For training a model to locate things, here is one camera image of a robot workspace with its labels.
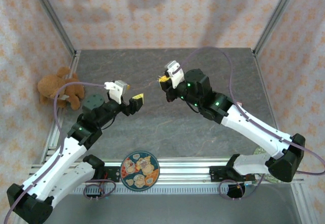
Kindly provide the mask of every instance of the decorative plate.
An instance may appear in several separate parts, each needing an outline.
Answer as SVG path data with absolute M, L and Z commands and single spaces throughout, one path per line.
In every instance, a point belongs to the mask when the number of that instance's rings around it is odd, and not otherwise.
M 123 160 L 120 173 L 125 187 L 132 191 L 144 191 L 157 182 L 159 163 L 151 153 L 136 151 Z

